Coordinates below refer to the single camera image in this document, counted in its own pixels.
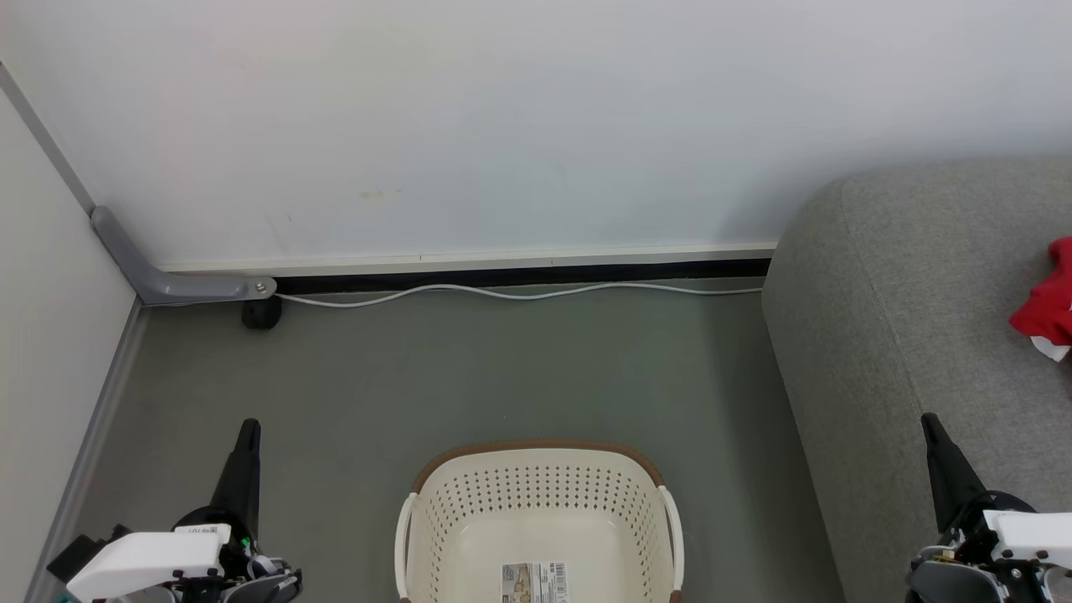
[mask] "caster wheel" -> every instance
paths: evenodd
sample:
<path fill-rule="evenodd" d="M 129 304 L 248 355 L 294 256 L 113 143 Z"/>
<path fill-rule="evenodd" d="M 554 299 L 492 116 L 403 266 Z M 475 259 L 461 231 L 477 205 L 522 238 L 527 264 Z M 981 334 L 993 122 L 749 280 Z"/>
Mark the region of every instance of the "caster wheel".
<path fill-rule="evenodd" d="M 242 302 L 242 324 L 256 330 L 268 330 L 283 315 L 283 300 L 272 295 L 268 299 Z"/>

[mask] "metal bracket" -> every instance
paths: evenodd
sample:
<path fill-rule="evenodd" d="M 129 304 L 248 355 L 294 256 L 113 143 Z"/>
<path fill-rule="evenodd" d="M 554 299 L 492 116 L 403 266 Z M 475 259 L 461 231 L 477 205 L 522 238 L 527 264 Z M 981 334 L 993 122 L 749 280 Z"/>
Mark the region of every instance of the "metal bracket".
<path fill-rule="evenodd" d="M 195 277 L 174 275 L 149 263 L 107 207 L 96 206 L 90 222 L 111 259 L 146 306 L 267 299 L 276 294 L 268 277 Z"/>

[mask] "basket handle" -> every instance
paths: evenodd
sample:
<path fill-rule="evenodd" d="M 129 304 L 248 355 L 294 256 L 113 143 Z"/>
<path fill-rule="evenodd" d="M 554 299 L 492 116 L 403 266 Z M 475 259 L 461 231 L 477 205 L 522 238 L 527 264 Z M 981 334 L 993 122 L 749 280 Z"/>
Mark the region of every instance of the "basket handle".
<path fill-rule="evenodd" d="M 667 516 L 670 517 L 670 538 L 673 540 L 673 589 L 681 590 L 681 585 L 685 582 L 685 534 L 681 529 L 681 515 L 678 513 L 678 505 L 670 490 L 666 486 L 659 486 L 659 492 L 667 508 Z"/>
<path fill-rule="evenodd" d="M 408 600 L 405 579 L 405 545 L 410 532 L 410 517 L 413 515 L 413 505 L 417 502 L 417 492 L 411 492 L 402 503 L 402 513 L 399 514 L 399 525 L 394 528 L 394 587 L 399 591 L 400 600 Z"/>

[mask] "gray sofa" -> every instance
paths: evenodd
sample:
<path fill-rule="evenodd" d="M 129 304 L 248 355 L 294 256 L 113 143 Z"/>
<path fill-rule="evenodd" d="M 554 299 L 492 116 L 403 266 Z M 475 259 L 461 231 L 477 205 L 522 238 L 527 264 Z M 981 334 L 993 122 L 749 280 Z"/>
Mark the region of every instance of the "gray sofa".
<path fill-rule="evenodd" d="M 848 603 L 904 601 L 936 536 L 920 414 L 983 483 L 1072 510 L 1072 366 L 1009 315 L 1072 235 L 1072 160 L 853 176 L 781 238 L 763 311 Z"/>

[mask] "white wall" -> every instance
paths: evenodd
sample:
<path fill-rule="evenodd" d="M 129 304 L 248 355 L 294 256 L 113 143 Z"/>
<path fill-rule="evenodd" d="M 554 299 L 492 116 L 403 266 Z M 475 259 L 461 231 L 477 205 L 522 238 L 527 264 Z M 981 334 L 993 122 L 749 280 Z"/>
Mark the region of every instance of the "white wall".
<path fill-rule="evenodd" d="M 1069 148 L 1059 0 L 9 0 L 159 264 L 761 242 L 839 175 Z"/>
<path fill-rule="evenodd" d="M 2 92 L 0 210 L 0 585 L 20 601 L 134 294 Z"/>

